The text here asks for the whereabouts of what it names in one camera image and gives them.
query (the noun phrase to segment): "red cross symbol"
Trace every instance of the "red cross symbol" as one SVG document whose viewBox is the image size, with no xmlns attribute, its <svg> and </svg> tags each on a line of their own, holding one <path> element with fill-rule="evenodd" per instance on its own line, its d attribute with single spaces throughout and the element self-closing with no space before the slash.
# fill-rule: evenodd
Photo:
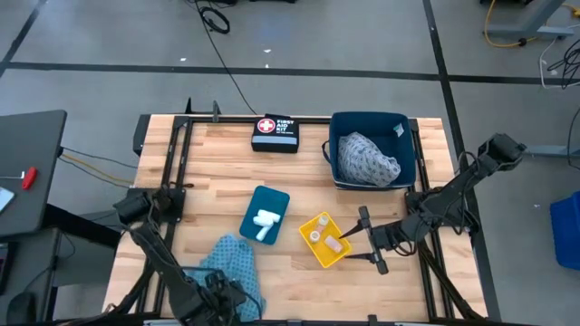
<svg viewBox="0 0 580 326">
<path fill-rule="evenodd" d="M 276 124 L 271 119 L 261 119 L 257 123 L 257 128 L 264 133 L 271 132 L 275 127 Z"/>
</svg>

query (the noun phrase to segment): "yellow tray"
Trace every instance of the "yellow tray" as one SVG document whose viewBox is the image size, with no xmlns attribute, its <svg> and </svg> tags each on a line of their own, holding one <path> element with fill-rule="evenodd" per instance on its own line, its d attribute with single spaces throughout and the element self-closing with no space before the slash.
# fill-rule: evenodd
<svg viewBox="0 0 580 326">
<path fill-rule="evenodd" d="M 318 225 L 318 218 L 322 215 L 328 216 L 329 222 L 326 228 L 323 230 L 322 234 L 320 235 L 320 241 L 313 244 L 312 242 L 310 242 L 310 233 L 316 229 L 316 226 Z M 300 231 L 300 234 L 302 235 L 303 239 L 310 247 L 310 250 L 312 250 L 312 252 L 316 256 L 316 259 L 318 259 L 318 262 L 320 262 L 320 264 L 324 268 L 332 266 L 334 263 L 341 260 L 341 258 L 349 254 L 353 249 L 348 240 L 339 239 L 339 237 L 343 235 L 343 233 L 338 228 L 336 223 L 333 221 L 333 218 L 330 217 L 330 215 L 328 215 L 328 213 L 326 212 L 323 212 L 319 214 L 317 217 L 306 222 L 305 224 L 300 226 L 298 230 Z M 343 245 L 343 250 L 339 254 L 337 254 L 334 250 L 329 248 L 328 245 L 324 243 L 324 239 L 326 239 L 328 235 L 331 235 L 341 245 Z"/>
</svg>

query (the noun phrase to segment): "light blue cloth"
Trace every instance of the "light blue cloth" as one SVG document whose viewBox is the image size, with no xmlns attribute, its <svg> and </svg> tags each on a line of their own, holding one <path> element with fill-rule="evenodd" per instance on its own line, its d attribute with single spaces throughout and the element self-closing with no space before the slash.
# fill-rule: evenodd
<svg viewBox="0 0 580 326">
<path fill-rule="evenodd" d="M 260 294 L 260 283 L 254 266 L 254 250 L 243 239 L 234 235 L 222 236 L 212 249 L 208 258 L 201 261 L 199 267 L 216 268 L 224 271 L 226 277 L 239 281 L 244 291 L 261 303 L 262 313 L 266 311 L 266 300 Z M 208 272 L 186 271 L 187 276 L 206 286 L 205 277 Z M 259 318 L 256 305 L 249 299 L 236 308 L 241 321 L 253 321 Z"/>
</svg>

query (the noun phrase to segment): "blue tray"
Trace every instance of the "blue tray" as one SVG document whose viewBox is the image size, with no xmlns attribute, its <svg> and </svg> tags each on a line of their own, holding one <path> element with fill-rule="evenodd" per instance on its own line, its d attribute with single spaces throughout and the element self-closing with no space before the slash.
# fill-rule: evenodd
<svg viewBox="0 0 580 326">
<path fill-rule="evenodd" d="M 257 215 L 257 211 L 264 209 L 276 213 L 280 215 L 280 222 L 274 223 L 266 234 L 264 241 L 261 242 L 265 245 L 273 245 L 278 237 L 278 232 L 280 232 L 280 227 L 282 227 L 282 222 L 284 222 L 284 214 L 286 213 L 288 202 L 290 202 L 290 196 L 287 193 L 264 186 L 256 187 L 250 206 L 247 208 L 246 216 L 242 221 L 242 226 L 239 227 L 239 233 L 245 238 L 257 241 L 256 235 L 262 229 L 262 226 L 254 224 L 254 216 Z"/>
</svg>

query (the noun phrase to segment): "small bottle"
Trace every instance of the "small bottle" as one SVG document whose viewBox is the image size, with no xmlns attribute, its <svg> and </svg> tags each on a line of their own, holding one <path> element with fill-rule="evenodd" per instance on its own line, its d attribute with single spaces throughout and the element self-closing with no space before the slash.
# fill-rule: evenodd
<svg viewBox="0 0 580 326">
<path fill-rule="evenodd" d="M 343 245 L 339 243 L 338 240 L 334 239 L 332 235 L 328 235 L 326 239 L 324 239 L 324 244 L 328 245 L 328 247 L 333 249 L 337 254 L 343 250 Z"/>
<path fill-rule="evenodd" d="M 310 233 L 310 242 L 313 244 L 317 243 L 320 240 L 320 233 L 318 231 L 313 231 Z"/>
<path fill-rule="evenodd" d="M 323 215 L 323 216 L 318 217 L 318 225 L 316 226 L 315 230 L 319 234 L 322 234 L 324 229 L 328 225 L 328 221 L 329 221 L 328 215 Z"/>
</svg>

